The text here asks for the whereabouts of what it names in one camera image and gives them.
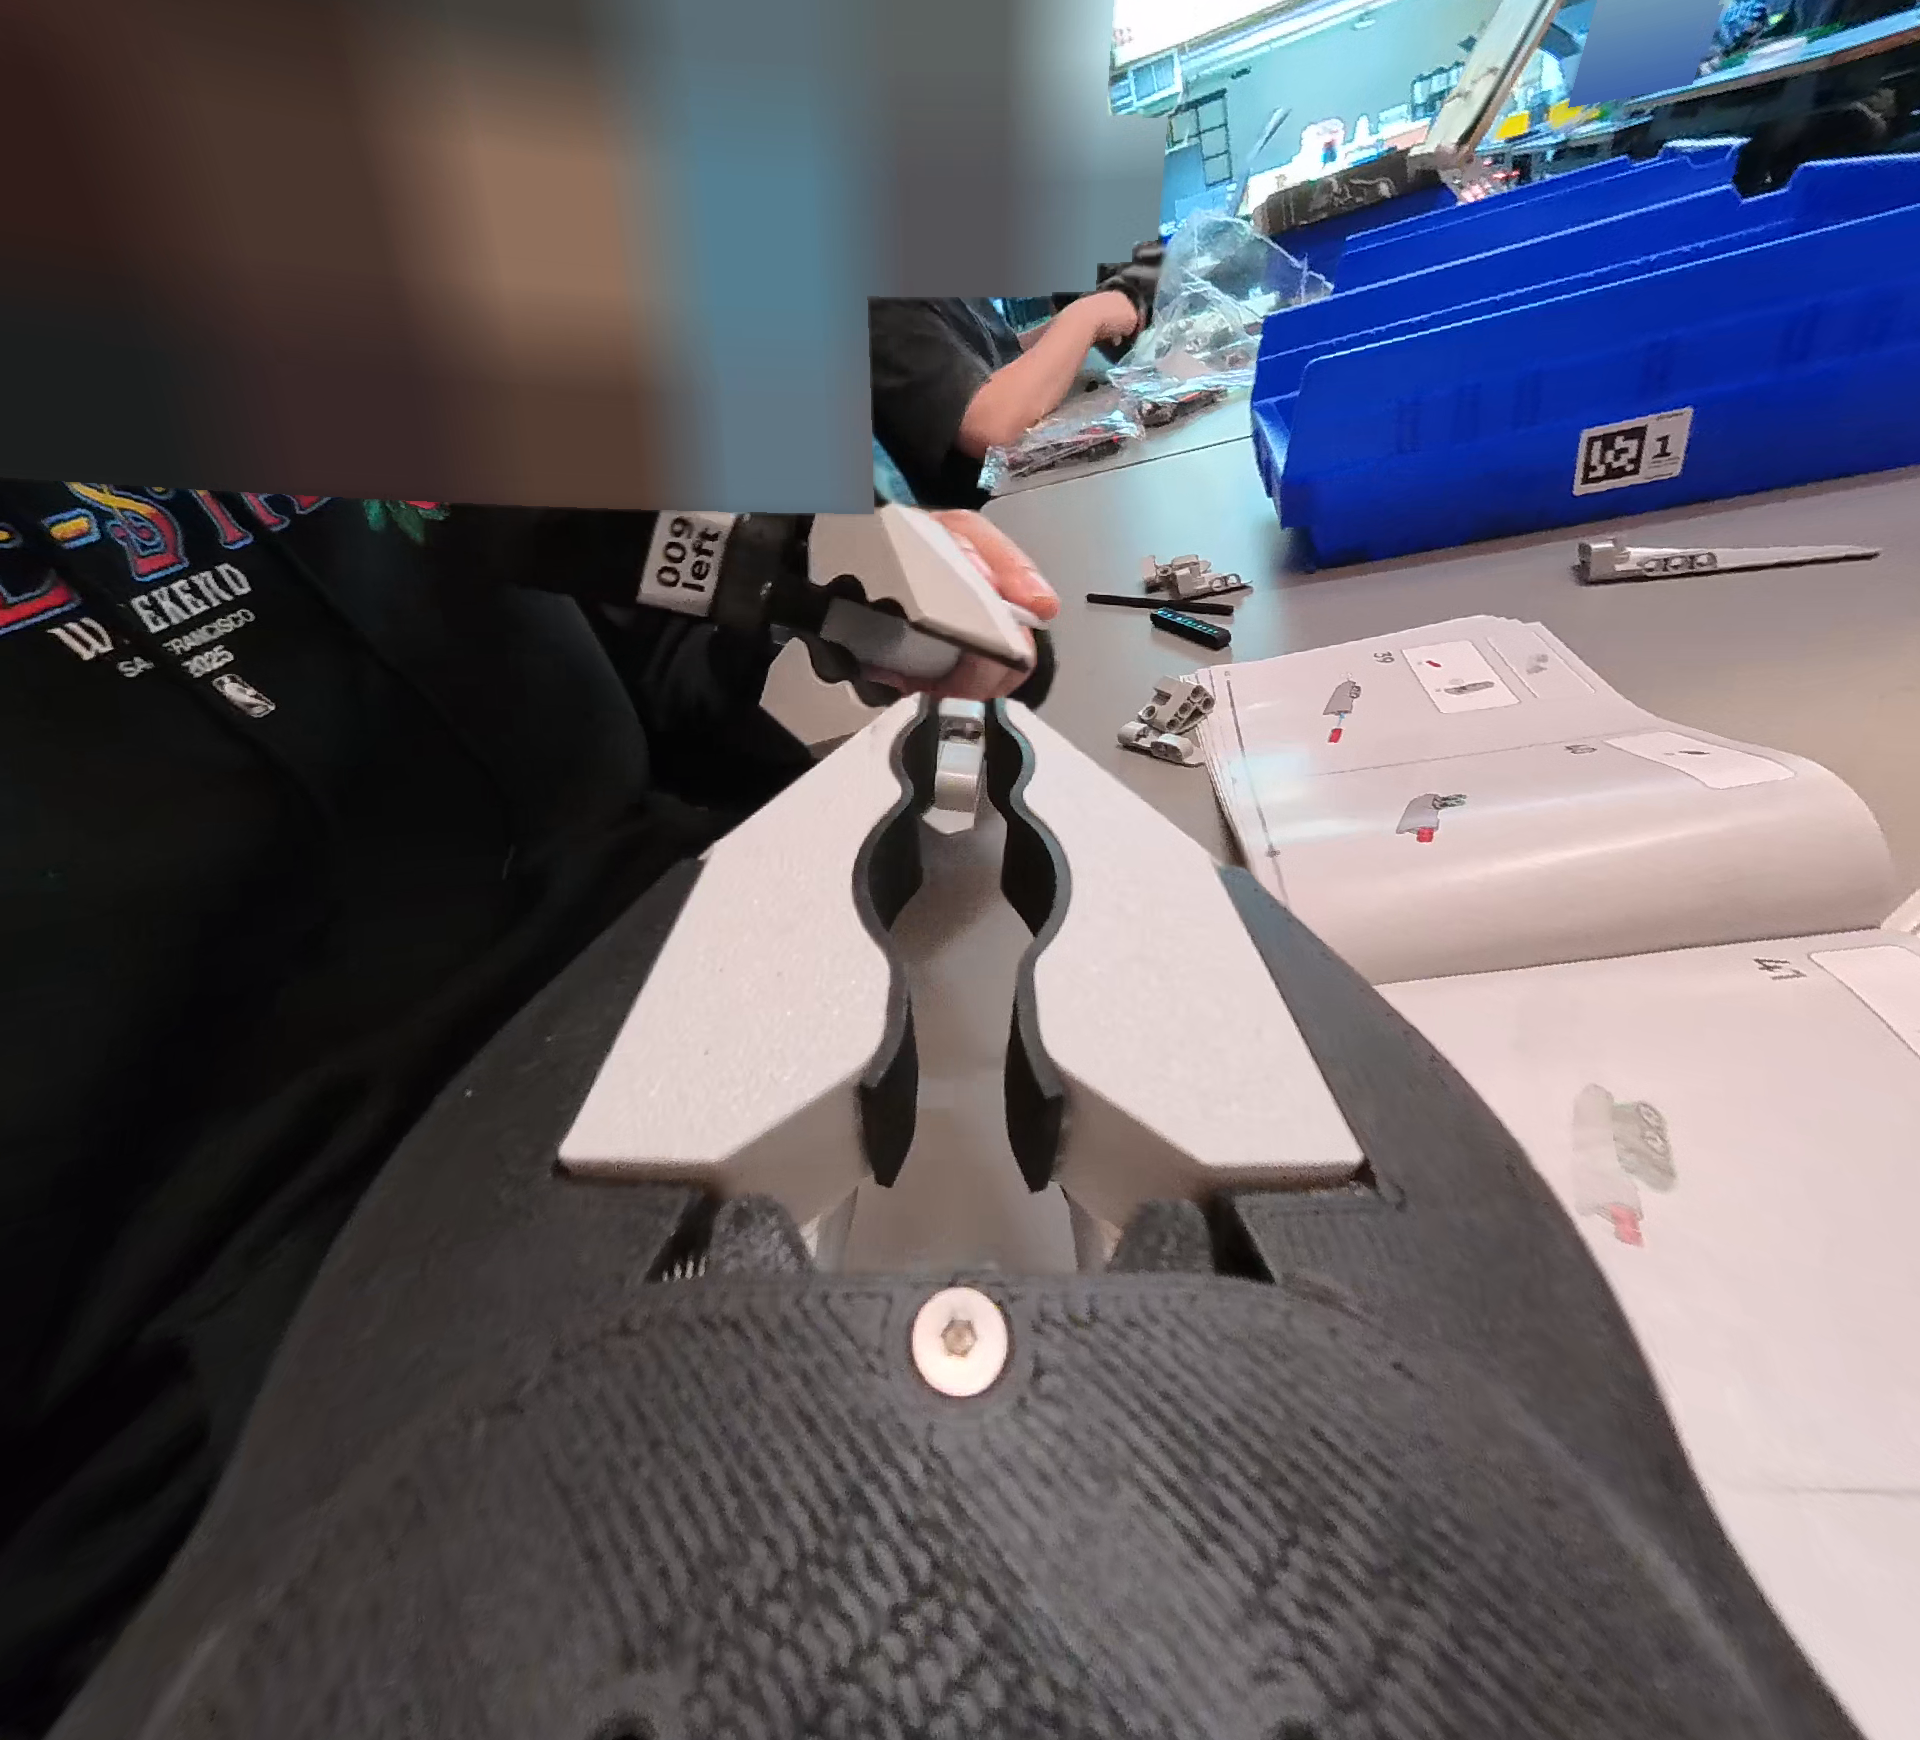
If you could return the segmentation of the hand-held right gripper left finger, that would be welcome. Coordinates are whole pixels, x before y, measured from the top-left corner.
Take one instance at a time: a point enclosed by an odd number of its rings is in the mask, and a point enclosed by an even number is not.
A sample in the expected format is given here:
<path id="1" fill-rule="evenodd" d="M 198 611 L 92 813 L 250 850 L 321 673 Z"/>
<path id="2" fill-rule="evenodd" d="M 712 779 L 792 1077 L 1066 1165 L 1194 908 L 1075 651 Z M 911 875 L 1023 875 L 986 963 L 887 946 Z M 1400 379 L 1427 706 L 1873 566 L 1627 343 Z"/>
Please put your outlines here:
<path id="1" fill-rule="evenodd" d="M 885 710 L 695 870 L 559 1173 L 774 1200 L 843 1265 L 859 1193 L 901 1178 L 919 1118 L 895 927 L 923 886 L 923 702 Z"/>

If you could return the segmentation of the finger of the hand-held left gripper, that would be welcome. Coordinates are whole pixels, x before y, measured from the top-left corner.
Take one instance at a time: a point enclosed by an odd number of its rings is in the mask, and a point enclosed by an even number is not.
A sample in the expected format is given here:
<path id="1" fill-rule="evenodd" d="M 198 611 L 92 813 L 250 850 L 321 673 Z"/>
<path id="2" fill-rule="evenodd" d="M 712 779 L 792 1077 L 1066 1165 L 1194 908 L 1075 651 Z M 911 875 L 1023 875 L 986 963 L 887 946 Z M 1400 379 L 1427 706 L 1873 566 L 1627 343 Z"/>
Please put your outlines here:
<path id="1" fill-rule="evenodd" d="M 887 684 L 829 683 L 815 668 L 804 642 L 781 644 L 760 692 L 762 713 L 816 763 L 876 722 L 887 722 L 899 705 L 901 691 Z"/>
<path id="2" fill-rule="evenodd" d="M 815 515 L 807 585 L 820 596 L 807 637 L 853 679 L 943 683 L 972 664 L 1029 679 L 1039 668 L 1037 625 L 923 509 Z"/>

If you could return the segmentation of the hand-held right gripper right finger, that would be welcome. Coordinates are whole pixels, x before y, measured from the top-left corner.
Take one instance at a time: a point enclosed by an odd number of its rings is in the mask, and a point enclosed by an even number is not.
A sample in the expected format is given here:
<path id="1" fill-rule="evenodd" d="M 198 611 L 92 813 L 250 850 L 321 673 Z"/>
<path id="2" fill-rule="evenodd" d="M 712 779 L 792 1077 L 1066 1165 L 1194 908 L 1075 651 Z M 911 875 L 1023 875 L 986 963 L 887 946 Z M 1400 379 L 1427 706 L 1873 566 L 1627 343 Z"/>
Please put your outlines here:
<path id="1" fill-rule="evenodd" d="M 1367 1153 L 1243 915 L 1278 905 L 1029 706 L 990 706 L 1001 893 L 1029 946 L 1004 1063 L 1027 1186 L 1104 1265 L 1154 1200 L 1336 1191 Z"/>

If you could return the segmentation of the grey building brick piece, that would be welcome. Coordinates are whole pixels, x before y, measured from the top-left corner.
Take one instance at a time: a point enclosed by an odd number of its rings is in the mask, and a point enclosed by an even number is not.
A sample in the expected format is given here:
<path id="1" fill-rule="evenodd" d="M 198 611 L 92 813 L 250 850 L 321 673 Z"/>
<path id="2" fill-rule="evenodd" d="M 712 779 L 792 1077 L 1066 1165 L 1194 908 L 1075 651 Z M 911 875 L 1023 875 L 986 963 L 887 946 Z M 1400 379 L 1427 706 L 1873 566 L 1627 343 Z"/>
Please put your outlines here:
<path id="1" fill-rule="evenodd" d="M 986 795 L 989 705 L 945 698 L 936 710 L 933 795 L 924 825 L 941 837 L 971 831 Z"/>

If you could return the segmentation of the another person's forearm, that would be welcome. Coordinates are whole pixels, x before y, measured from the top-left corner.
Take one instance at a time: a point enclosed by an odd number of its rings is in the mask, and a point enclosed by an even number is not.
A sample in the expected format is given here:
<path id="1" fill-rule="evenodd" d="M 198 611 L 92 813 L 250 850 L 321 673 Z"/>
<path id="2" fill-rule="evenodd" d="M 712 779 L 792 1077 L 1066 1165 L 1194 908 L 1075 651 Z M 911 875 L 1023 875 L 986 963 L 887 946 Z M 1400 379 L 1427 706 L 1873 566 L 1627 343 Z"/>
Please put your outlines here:
<path id="1" fill-rule="evenodd" d="M 1130 343 L 1140 326 L 1140 304 L 1127 289 L 1106 287 L 1071 301 L 1021 338 L 1016 361 L 997 367 L 976 388 L 954 436 L 956 450 L 985 460 L 990 450 L 1019 442 L 1075 393 L 1096 346 Z"/>

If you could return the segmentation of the person's left forearm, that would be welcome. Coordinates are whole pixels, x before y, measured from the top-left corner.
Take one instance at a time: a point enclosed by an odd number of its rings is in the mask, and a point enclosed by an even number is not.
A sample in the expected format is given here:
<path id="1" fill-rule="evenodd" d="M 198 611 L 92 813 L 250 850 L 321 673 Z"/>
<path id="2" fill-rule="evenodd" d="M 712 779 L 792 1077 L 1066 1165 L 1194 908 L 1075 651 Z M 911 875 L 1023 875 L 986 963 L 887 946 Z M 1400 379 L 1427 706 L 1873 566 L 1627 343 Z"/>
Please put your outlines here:
<path id="1" fill-rule="evenodd" d="M 636 569 L 653 511 L 463 504 L 457 522 L 509 585 L 570 605 L 636 717 L 653 788 L 753 811 L 815 767 L 760 706 L 760 687 L 650 687 L 636 655 Z"/>

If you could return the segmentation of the person's left hand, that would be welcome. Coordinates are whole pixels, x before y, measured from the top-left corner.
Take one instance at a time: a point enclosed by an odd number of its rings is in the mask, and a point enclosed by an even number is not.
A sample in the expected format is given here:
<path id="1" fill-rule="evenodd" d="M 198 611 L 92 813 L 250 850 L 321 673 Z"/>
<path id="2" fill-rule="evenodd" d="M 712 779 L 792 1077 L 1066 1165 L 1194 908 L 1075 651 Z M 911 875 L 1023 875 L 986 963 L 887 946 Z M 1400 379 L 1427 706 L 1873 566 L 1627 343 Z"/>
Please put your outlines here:
<path id="1" fill-rule="evenodd" d="M 1003 664 L 989 657 L 965 653 L 941 676 L 911 676 L 893 671 L 873 671 L 876 687 L 901 694 L 929 694 L 938 701 L 997 702 L 1016 701 L 1039 710 L 1059 673 L 1059 657 L 1051 628 L 1063 613 L 1063 601 L 1035 561 L 983 513 L 972 509 L 926 509 L 924 519 L 945 529 L 971 573 L 989 582 L 998 599 L 1035 618 L 1023 630 L 1027 663 Z"/>

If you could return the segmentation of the bag of black parts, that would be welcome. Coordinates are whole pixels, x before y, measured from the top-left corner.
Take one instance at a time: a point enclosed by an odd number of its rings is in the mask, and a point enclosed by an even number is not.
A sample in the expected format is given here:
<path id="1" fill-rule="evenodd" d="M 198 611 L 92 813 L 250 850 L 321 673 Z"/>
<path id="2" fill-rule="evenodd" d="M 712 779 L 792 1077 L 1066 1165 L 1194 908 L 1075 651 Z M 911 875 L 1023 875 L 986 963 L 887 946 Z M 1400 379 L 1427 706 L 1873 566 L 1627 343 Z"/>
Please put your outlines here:
<path id="1" fill-rule="evenodd" d="M 1133 367 L 1116 374 L 1115 388 L 1124 402 L 1122 413 L 1143 432 L 1161 432 L 1246 399 L 1253 383 L 1250 367 L 1193 373 Z"/>
<path id="2" fill-rule="evenodd" d="M 998 494 L 1019 480 L 1084 471 L 1124 452 L 1143 432 L 1140 416 L 1129 406 L 1055 416 L 1013 442 L 990 446 L 978 486 Z"/>

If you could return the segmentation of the grey holed beam bricks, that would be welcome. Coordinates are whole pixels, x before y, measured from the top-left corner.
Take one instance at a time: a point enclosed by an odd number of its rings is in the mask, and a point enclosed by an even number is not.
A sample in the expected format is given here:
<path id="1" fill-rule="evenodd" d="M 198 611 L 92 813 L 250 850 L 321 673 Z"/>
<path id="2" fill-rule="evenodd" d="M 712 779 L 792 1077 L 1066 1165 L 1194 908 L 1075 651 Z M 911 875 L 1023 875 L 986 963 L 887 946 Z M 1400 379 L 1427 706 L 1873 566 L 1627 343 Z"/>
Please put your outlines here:
<path id="1" fill-rule="evenodd" d="M 1134 717 L 1116 728 L 1116 746 L 1147 760 L 1202 768 L 1202 728 L 1213 718 L 1217 694 L 1194 676 L 1161 676 Z"/>

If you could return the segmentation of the open instruction booklet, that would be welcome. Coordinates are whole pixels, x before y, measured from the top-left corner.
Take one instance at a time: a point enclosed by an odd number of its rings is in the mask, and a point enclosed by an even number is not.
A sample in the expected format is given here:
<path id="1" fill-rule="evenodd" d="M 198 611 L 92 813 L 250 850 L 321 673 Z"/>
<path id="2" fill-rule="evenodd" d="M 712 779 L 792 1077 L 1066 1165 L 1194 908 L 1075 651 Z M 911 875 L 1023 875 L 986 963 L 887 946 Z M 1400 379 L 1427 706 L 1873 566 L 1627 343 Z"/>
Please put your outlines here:
<path id="1" fill-rule="evenodd" d="M 1200 674 L 1245 865 L 1572 1216 L 1867 1736 L 1919 1732 L 1919 960 L 1863 799 L 1473 617 Z"/>

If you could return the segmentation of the clear crumpled plastic bag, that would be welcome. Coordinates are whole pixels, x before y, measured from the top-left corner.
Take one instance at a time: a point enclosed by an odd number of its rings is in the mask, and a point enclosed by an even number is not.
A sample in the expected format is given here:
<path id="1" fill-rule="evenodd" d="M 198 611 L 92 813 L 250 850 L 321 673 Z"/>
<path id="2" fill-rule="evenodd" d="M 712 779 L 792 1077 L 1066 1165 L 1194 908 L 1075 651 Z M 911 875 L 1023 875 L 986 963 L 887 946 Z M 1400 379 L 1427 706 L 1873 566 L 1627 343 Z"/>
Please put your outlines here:
<path id="1" fill-rule="evenodd" d="M 1183 386 L 1248 390 L 1270 317 L 1319 304 L 1332 283 L 1243 216 L 1188 216 L 1164 245 L 1151 322 L 1112 380 L 1159 399 Z"/>

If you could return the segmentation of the blue bin with white tag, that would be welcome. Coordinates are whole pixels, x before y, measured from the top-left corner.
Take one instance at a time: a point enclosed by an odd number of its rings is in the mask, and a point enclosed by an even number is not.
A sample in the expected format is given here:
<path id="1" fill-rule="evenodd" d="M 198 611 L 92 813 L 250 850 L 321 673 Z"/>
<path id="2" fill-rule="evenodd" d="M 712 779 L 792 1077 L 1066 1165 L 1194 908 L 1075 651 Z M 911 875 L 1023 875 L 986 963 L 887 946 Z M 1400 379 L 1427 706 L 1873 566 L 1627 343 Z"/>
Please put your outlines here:
<path id="1" fill-rule="evenodd" d="M 1272 503 L 1320 569 L 1916 467 L 1916 211 L 1314 358 Z"/>

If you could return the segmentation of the long grey wedge brick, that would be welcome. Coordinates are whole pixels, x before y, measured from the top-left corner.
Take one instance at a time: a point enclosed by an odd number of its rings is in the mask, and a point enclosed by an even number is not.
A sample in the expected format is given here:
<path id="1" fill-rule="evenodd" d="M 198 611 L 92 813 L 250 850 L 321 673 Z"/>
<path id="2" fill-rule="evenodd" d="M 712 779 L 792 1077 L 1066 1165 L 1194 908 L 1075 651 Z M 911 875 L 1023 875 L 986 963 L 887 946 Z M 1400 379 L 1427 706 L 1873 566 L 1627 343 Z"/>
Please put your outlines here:
<path id="1" fill-rule="evenodd" d="M 1812 547 L 1680 547 L 1628 544 L 1597 538 L 1577 544 L 1575 576 L 1586 587 L 1644 585 L 1664 578 L 1703 578 L 1784 573 L 1874 562 L 1881 548 L 1860 544 Z"/>

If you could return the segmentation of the blue plastic bin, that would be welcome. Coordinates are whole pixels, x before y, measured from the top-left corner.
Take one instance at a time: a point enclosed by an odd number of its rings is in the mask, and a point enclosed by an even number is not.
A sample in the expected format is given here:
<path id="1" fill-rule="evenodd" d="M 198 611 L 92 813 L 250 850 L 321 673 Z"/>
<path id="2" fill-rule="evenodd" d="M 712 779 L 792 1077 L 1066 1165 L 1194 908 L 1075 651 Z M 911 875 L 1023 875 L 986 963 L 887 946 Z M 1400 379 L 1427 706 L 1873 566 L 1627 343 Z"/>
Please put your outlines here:
<path id="1" fill-rule="evenodd" d="M 1261 354 L 1352 336 L 1477 299 L 1605 270 L 1756 228 L 1849 222 L 1916 204 L 1916 154 L 1801 164 L 1776 191 L 1743 193 L 1736 140 L 1672 142 L 1479 203 L 1428 208 L 1351 236 L 1325 301 L 1274 312 Z"/>

